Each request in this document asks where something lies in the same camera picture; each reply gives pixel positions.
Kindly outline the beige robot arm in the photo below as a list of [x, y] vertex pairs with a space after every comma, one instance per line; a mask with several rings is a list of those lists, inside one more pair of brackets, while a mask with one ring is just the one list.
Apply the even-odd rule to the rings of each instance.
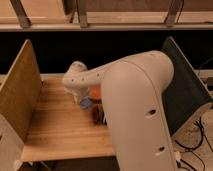
[[120, 171], [177, 171], [162, 103], [174, 67], [167, 55], [149, 51], [89, 70], [75, 61], [62, 82], [76, 102], [93, 85], [101, 101]]

